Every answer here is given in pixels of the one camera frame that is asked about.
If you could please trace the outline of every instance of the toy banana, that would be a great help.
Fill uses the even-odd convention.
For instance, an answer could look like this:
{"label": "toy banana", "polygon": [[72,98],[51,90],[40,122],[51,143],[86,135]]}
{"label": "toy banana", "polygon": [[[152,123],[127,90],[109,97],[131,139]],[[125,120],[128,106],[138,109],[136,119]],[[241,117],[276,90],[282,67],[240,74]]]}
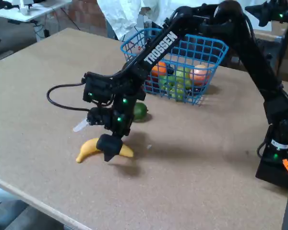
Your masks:
{"label": "toy banana", "polygon": [[[99,138],[88,140],[81,146],[80,153],[76,159],[77,163],[81,163],[85,158],[93,155],[94,153],[100,153],[100,150],[96,148],[98,139]],[[123,157],[133,157],[133,150],[130,149],[127,145],[123,144],[119,155]]]}

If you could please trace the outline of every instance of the lime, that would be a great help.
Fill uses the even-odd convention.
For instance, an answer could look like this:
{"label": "lime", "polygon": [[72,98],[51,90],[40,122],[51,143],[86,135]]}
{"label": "lime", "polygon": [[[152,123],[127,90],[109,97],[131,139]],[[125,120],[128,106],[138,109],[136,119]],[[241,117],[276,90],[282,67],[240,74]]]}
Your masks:
{"label": "lime", "polygon": [[134,120],[143,120],[147,115],[147,107],[142,102],[135,103],[133,109]]}

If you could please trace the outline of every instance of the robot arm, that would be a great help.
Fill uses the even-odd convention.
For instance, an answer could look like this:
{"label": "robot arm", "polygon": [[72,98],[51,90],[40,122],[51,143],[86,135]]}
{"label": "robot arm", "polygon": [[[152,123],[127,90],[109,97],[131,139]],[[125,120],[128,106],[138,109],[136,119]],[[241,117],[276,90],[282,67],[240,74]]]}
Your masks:
{"label": "robot arm", "polygon": [[[288,6],[281,4],[280,8],[276,0],[247,10],[259,17],[262,25],[272,19],[288,21]],[[275,12],[282,16],[277,18]],[[104,152],[105,161],[119,154],[121,138],[129,134],[133,108],[137,100],[145,99],[141,86],[150,70],[186,34],[200,34],[223,40],[235,50],[263,96],[269,129],[257,153],[262,159],[261,164],[267,167],[262,172],[259,167],[256,176],[288,187],[288,172],[283,165],[283,160],[288,161],[288,95],[256,45],[247,20],[234,0],[196,8],[179,7],[165,20],[162,31],[121,71],[109,76],[86,73],[83,100],[97,104],[88,112],[87,121],[112,131],[112,136],[103,134],[97,143],[97,148]]]}

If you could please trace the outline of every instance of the plastic basket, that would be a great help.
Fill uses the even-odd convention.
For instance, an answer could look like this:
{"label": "plastic basket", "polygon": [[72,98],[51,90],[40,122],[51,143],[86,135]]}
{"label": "plastic basket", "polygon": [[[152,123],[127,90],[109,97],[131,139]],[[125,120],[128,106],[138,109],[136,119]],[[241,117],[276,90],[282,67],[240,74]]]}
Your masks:
{"label": "plastic basket", "polygon": [[[126,60],[137,56],[159,31],[143,29],[124,42],[121,50]],[[154,66],[143,88],[147,93],[196,104],[227,51],[228,46],[220,40],[187,34]]]}

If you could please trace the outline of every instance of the white plastic piece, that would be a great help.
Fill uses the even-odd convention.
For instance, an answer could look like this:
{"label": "white plastic piece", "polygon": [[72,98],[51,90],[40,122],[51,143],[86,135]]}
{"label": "white plastic piece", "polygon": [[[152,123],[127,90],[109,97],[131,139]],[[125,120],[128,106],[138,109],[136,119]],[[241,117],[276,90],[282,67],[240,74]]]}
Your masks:
{"label": "white plastic piece", "polygon": [[77,126],[76,127],[74,127],[72,130],[74,131],[74,132],[79,132],[80,130],[82,130],[84,127],[86,127],[88,125],[88,122],[87,122],[87,120],[86,120],[86,118],[85,119],[83,119],[83,121],[82,122],[80,122],[79,124],[77,124]]}

